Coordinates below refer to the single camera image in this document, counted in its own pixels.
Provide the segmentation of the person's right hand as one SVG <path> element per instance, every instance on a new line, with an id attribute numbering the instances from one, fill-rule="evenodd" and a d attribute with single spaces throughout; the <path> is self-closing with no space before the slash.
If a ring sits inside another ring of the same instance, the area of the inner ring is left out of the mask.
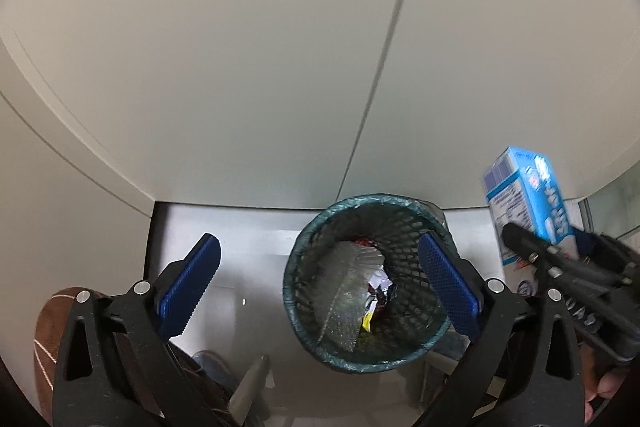
<path id="1" fill-rule="evenodd" d="M 591 402 L 596 398 L 612 399 L 629 373 L 628 369 L 612 369 L 611 372 L 598 376 L 596 373 L 596 351 L 587 343 L 580 346 L 582 358 L 582 381 L 585 388 L 585 424 L 593 417 Z"/>

